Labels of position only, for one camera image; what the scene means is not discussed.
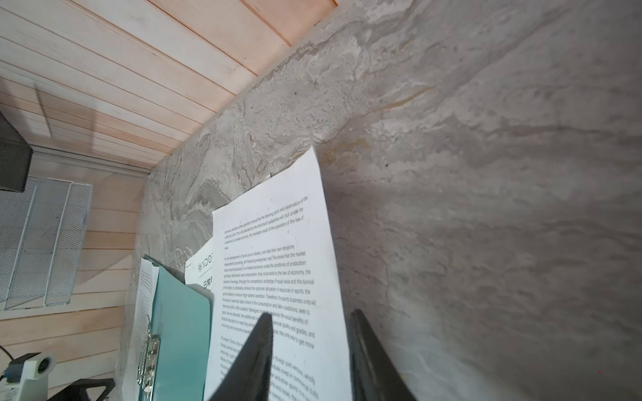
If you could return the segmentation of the printed paper sheet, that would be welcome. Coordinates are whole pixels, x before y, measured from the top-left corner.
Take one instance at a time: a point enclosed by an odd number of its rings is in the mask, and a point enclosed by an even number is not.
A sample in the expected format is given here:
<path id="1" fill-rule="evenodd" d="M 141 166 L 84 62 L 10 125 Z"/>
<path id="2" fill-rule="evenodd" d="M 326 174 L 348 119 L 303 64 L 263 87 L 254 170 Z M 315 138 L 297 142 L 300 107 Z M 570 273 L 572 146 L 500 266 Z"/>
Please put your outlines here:
<path id="1" fill-rule="evenodd" d="M 272 400 L 349 400 L 349 344 L 319 162 L 289 168 L 212 214 L 212 337 L 206 396 L 260 316 L 274 326 Z"/>
<path id="2" fill-rule="evenodd" d="M 212 285 L 212 252 L 213 243 L 210 238 L 185 265 L 185 283 L 209 289 Z"/>
<path id="3" fill-rule="evenodd" d="M 121 400 L 145 400 L 145 397 L 140 394 L 143 391 L 145 355 L 158 277 L 159 267 L 148 258 L 142 258 L 130 342 L 121 384 Z"/>

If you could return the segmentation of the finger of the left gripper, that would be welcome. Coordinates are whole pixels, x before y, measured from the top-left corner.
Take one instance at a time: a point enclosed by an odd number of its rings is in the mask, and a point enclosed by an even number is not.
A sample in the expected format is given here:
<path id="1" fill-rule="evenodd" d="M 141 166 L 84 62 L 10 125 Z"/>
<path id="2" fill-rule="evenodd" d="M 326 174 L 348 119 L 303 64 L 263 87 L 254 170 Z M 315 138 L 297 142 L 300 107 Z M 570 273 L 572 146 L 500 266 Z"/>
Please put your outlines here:
<path id="1" fill-rule="evenodd" d="M 48 401 L 91 401 L 90 390 L 101 389 L 97 401 L 104 401 L 115 388 L 114 379 L 79 379 L 69 384 Z"/>

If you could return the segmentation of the gold folder clip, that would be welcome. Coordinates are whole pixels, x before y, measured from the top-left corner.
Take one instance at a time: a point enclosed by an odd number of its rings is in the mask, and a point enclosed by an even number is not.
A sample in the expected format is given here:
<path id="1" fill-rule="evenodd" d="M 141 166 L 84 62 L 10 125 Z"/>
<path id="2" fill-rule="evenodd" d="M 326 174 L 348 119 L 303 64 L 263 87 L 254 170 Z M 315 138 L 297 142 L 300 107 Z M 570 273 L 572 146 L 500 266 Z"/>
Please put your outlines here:
<path id="1" fill-rule="evenodd" d="M 136 382 L 140 387 L 139 400 L 141 401 L 153 400 L 160 341 L 158 335 L 148 332 L 143 342 L 136 376 Z"/>

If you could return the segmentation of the green file folder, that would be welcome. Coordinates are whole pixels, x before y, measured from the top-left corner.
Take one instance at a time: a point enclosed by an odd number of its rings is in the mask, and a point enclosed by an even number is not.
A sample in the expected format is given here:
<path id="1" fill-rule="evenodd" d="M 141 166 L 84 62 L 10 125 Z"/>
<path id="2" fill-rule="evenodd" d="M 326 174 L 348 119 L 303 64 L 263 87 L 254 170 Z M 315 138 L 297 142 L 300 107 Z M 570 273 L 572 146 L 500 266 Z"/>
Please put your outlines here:
<path id="1" fill-rule="evenodd" d="M 153 400 L 202 400 L 207 377 L 212 305 L 210 300 L 157 267 L 150 332 L 160 337 Z"/>

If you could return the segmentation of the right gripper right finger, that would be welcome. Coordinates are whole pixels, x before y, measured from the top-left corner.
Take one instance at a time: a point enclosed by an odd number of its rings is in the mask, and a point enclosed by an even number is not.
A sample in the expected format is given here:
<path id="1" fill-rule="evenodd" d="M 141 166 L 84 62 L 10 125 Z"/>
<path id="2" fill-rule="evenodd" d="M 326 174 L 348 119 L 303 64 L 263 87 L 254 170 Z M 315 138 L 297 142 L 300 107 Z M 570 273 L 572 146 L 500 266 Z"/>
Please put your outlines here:
<path id="1" fill-rule="evenodd" d="M 416 400 L 359 309 L 349 317 L 349 359 L 354 400 Z"/>

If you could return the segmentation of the black mesh wall basket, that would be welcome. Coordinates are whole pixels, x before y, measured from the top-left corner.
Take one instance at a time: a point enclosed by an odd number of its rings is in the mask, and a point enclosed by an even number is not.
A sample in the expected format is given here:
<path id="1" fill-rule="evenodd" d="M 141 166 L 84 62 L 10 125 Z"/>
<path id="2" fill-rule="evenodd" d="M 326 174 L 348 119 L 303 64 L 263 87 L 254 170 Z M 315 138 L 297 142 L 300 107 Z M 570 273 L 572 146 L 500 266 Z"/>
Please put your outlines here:
<path id="1" fill-rule="evenodd" d="M 24 192 L 33 157 L 33 149 L 4 114 L 1 114 L 0 135 L 1 190 Z"/>

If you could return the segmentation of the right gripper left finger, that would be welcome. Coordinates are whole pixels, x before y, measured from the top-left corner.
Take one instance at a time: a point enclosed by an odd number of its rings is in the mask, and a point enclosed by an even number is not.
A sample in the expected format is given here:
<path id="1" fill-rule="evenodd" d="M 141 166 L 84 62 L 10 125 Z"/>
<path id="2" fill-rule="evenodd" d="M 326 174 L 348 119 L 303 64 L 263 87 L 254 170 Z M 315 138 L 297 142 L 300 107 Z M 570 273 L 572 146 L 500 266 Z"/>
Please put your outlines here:
<path id="1" fill-rule="evenodd" d="M 268 401 L 273 350 L 273 318 L 264 312 L 210 401 Z"/>

